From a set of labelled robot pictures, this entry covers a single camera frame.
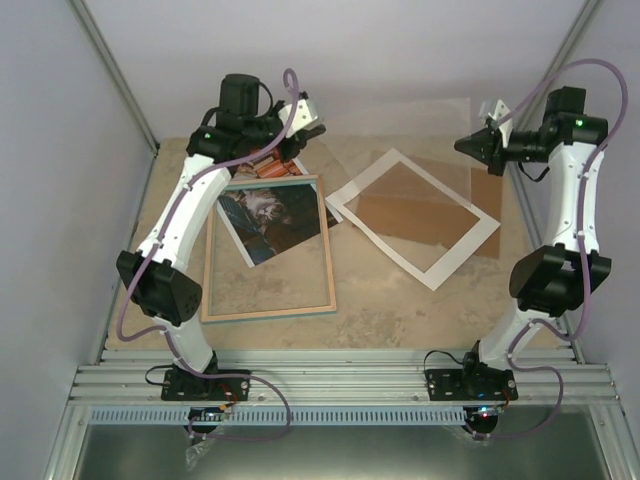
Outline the white passe-partout mat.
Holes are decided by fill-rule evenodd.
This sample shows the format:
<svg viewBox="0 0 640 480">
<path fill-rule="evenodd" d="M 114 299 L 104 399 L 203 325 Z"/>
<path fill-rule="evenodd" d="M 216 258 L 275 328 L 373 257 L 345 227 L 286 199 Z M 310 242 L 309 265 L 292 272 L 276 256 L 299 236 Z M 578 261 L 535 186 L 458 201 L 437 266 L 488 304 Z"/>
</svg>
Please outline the white passe-partout mat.
<svg viewBox="0 0 640 480">
<path fill-rule="evenodd" d="M 431 290 L 439 288 L 500 227 L 471 202 L 472 168 L 412 161 L 391 149 L 327 203 Z"/>
</svg>

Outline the cat and books photo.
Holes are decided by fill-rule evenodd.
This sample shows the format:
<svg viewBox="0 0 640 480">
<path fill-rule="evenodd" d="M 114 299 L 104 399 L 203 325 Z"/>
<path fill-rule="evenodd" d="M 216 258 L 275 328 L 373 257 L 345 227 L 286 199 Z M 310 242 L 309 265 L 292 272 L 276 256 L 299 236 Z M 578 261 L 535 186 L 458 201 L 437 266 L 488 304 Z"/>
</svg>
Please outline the cat and books photo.
<svg viewBox="0 0 640 480">
<path fill-rule="evenodd" d="M 309 175 L 298 159 L 279 154 L 238 167 L 234 180 Z M 317 185 L 299 184 L 227 191 L 217 213 L 251 268 L 320 233 Z"/>
</svg>

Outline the clear acrylic sheet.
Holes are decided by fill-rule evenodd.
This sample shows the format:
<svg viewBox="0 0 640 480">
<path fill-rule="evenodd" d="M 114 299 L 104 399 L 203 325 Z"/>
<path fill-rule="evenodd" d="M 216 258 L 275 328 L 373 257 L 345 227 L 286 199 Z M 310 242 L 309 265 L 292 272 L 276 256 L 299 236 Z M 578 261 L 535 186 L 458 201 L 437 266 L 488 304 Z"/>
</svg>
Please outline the clear acrylic sheet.
<svg viewBox="0 0 640 480">
<path fill-rule="evenodd" d="M 395 150 L 447 188 L 457 202 L 402 162 L 394 164 L 347 202 L 375 234 L 388 242 L 403 240 L 447 249 L 477 218 L 471 201 L 471 162 L 453 142 L 470 131 L 465 98 L 392 103 L 327 120 L 322 143 L 349 179 Z"/>
</svg>

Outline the wooden teal picture frame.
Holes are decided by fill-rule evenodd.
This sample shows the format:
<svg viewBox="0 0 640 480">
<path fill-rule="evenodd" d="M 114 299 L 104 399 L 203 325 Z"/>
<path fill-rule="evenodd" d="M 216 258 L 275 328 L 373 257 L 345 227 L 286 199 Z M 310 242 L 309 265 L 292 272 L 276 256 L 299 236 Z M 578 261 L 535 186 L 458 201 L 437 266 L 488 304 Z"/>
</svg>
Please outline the wooden teal picture frame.
<svg viewBox="0 0 640 480">
<path fill-rule="evenodd" d="M 218 200 L 227 191 L 314 184 L 320 233 L 255 266 L 242 258 L 217 213 Z M 318 175 L 233 180 L 220 194 L 206 222 L 203 324 L 253 321 L 333 313 L 337 308 L 329 243 L 330 215 Z"/>
</svg>

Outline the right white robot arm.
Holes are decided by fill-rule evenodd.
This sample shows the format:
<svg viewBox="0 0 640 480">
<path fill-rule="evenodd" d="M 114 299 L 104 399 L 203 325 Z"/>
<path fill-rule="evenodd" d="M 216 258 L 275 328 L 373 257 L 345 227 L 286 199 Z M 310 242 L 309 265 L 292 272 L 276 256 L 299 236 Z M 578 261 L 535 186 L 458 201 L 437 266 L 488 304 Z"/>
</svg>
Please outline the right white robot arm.
<svg viewBox="0 0 640 480">
<path fill-rule="evenodd" d="M 568 311 L 585 310 L 609 276 L 612 262 L 599 252 L 595 206 L 604 141 L 604 118 L 585 114 L 586 92 L 562 87 L 546 101 L 541 126 L 517 131 L 497 102 L 483 129 L 455 141 L 465 154 L 501 176 L 510 162 L 542 163 L 551 181 L 551 212 L 542 245 L 511 272 L 511 310 L 462 360 L 459 387 L 469 399 L 514 399 L 513 361 L 541 329 Z"/>
</svg>

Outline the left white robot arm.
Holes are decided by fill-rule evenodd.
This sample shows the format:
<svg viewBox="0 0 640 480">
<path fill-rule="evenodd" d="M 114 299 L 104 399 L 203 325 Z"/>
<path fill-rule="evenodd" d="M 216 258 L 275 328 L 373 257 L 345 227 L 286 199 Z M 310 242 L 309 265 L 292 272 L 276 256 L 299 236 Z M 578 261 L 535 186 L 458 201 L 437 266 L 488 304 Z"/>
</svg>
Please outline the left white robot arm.
<svg viewBox="0 0 640 480">
<path fill-rule="evenodd" d="M 250 386 L 248 371 L 222 371 L 200 320 L 203 289 L 187 274 L 192 249 L 211 208 L 238 167 L 273 154 L 296 156 L 326 128 L 295 71 L 283 73 L 289 101 L 270 101 L 268 88 L 250 74 L 228 74 L 219 101 L 191 134 L 177 184 L 139 247 L 123 250 L 116 269 L 126 289 L 116 336 L 132 342 L 157 332 L 173 360 L 158 382 L 165 401 L 234 401 Z"/>
</svg>

